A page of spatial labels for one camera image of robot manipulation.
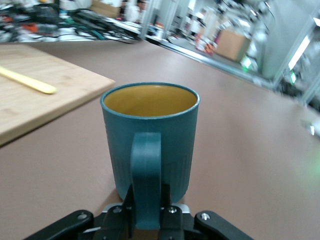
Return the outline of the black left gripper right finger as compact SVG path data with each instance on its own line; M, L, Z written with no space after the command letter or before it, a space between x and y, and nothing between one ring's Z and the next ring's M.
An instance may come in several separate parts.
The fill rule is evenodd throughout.
M192 216L185 205L174 205L170 186L162 184L160 202L161 240L251 240L252 237L210 210Z

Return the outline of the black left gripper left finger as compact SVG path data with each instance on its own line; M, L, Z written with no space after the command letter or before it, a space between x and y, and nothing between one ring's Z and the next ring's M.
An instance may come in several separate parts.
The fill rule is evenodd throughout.
M41 230L27 240L127 240L133 234L133 187L128 188L123 203L115 203L94 216L88 210L76 210Z

